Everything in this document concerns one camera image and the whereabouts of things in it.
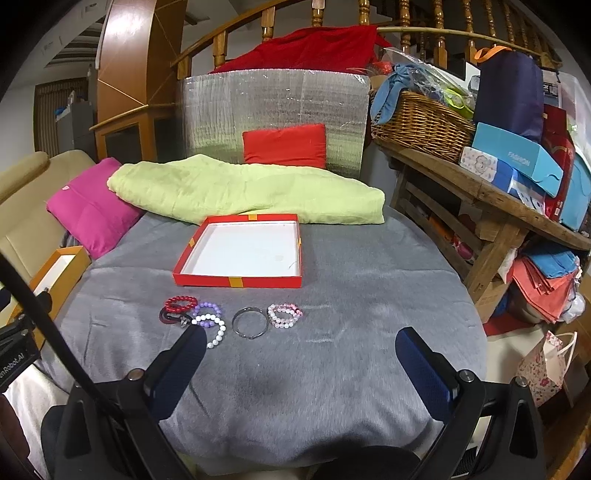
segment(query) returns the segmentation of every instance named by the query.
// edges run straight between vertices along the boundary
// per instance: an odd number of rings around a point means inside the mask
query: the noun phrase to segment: wooden table
[[[520,247],[527,233],[583,252],[591,249],[591,239],[568,230],[526,207],[490,182],[459,165],[393,142],[374,139],[380,149],[398,161],[400,171],[390,205],[410,217],[437,245],[464,282],[483,322],[488,321],[508,285],[496,274],[511,248]],[[482,210],[482,218],[472,233],[452,213],[412,184],[413,176],[424,175],[460,199]],[[419,212],[417,201],[435,213],[466,243],[476,257],[470,266]]]

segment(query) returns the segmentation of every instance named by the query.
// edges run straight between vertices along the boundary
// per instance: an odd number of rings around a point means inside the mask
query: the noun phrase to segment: blue gripper pad
[[[170,350],[160,352],[146,370],[144,390],[152,417],[169,418],[207,350],[207,334],[190,325]]]
[[[456,371],[445,358],[433,352],[412,327],[396,335],[396,356],[429,415],[447,423],[459,386]]]

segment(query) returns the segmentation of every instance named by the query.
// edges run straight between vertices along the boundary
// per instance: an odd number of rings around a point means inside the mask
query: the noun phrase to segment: wooden railing
[[[306,0],[270,0],[235,19],[221,25],[212,32],[204,35],[190,47],[185,49],[172,63],[171,67],[177,70],[177,78],[184,79],[191,76],[191,60],[210,45],[213,45],[213,66],[218,67],[226,61],[228,52],[228,36],[237,28],[246,25],[258,18],[261,19],[261,41],[273,38],[275,27],[275,13],[281,8]],[[463,6],[465,30],[453,30],[445,28],[443,0],[432,0],[432,17],[426,17],[424,11],[415,6],[410,0],[399,0],[397,18],[387,24],[379,24],[380,33],[401,33],[401,48],[408,53],[413,41],[417,45],[417,54],[421,58],[426,56],[426,36],[432,35],[434,45],[432,49],[433,63],[436,66],[447,68],[448,51],[446,48],[446,36],[457,35],[466,37],[464,56],[466,61],[475,63],[476,40],[485,40],[488,44],[500,44],[523,51],[532,55],[544,67],[556,68],[560,65],[560,59],[551,49],[548,41],[540,33],[536,26],[530,23],[525,15],[509,4],[506,0],[482,0],[488,31],[477,33],[474,31],[472,16],[472,0],[461,1]],[[369,24],[370,1],[358,0],[359,24]],[[498,25],[495,23],[494,5],[497,4],[504,18],[506,40],[499,37]],[[312,0],[311,2],[311,26],[321,27],[324,18],[324,0]],[[418,18],[412,13],[421,11]]]

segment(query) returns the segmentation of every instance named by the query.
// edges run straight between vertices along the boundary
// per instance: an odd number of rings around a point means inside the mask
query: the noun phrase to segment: screw
[[[476,376],[470,372],[469,370],[461,370],[460,371],[460,378],[464,381],[464,382],[473,382],[474,379],[476,378]]]
[[[515,383],[520,387],[527,387],[527,379],[525,377],[515,377]]]
[[[144,376],[144,371],[141,368],[134,368],[127,374],[127,380],[139,380]]]

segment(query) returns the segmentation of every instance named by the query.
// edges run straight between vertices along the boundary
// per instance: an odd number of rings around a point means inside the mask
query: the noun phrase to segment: paper bag handle
[[[511,51],[509,47],[505,47],[504,45],[496,45],[492,48],[481,48],[474,55],[474,60],[476,60],[476,63],[482,63],[503,50]]]
[[[558,352],[556,353],[556,355],[562,355],[565,353],[566,350],[568,350],[570,348],[570,355],[569,355],[569,360],[566,362],[566,367],[564,369],[564,371],[566,372],[569,367],[570,367],[570,363],[573,360],[573,353],[574,353],[574,344],[577,343],[577,332],[572,332],[572,333],[561,333],[559,335],[556,335],[557,337],[563,337],[565,335],[569,335],[572,337],[572,340],[570,341],[570,343],[565,346],[563,349],[558,350]]]

